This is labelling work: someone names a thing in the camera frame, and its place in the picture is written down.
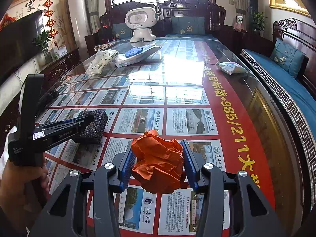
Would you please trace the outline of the person left hand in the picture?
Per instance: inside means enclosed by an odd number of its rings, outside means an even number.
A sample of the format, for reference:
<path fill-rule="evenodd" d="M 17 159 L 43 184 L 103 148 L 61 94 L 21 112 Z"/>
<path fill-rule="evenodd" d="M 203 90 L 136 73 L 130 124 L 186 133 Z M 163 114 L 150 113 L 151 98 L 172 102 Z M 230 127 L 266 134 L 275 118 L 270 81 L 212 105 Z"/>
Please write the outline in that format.
<path fill-rule="evenodd" d="M 36 179 L 40 179 L 42 191 L 47 194 L 49 179 L 44 157 L 42 167 L 16 166 L 11 161 L 7 161 L 1 179 L 1 209 L 10 226 L 8 236 L 26 234 L 25 184 Z"/>

